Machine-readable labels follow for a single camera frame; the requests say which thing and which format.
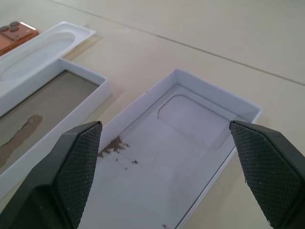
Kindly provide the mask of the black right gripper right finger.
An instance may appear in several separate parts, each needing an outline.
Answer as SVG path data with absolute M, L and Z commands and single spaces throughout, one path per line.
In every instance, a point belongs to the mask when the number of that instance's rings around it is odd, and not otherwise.
M 305 229 L 305 156 L 280 132 L 232 120 L 245 182 L 273 229 Z

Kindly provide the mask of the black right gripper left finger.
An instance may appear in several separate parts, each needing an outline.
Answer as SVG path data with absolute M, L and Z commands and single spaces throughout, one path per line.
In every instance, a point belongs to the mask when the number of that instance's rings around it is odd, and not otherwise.
M 0 229 L 77 229 L 92 187 L 102 123 L 63 133 L 26 176 L 4 210 Z

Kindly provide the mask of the white box lid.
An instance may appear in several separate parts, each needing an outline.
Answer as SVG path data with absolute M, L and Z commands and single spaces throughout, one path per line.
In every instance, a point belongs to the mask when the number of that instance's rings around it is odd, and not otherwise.
M 0 200 L 18 187 L 60 136 L 81 125 L 112 94 L 108 79 L 65 59 L 52 79 L 0 118 Z

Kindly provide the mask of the white box bottom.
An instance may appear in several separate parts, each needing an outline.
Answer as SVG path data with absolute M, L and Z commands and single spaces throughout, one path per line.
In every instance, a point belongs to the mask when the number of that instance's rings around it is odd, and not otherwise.
M 235 154 L 230 122 L 261 111 L 174 70 L 103 126 L 78 229 L 181 229 Z

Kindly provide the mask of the white moulded insert tray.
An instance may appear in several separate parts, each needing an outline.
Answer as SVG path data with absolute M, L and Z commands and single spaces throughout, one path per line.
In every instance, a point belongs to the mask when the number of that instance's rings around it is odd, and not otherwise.
M 0 57 L 0 100 L 96 31 L 62 21 Z

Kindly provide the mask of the orange smartphone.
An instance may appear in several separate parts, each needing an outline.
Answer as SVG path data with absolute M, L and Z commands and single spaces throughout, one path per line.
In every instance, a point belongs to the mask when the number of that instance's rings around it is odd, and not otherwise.
M 0 56 L 38 36 L 39 32 L 23 22 L 13 21 L 0 27 Z

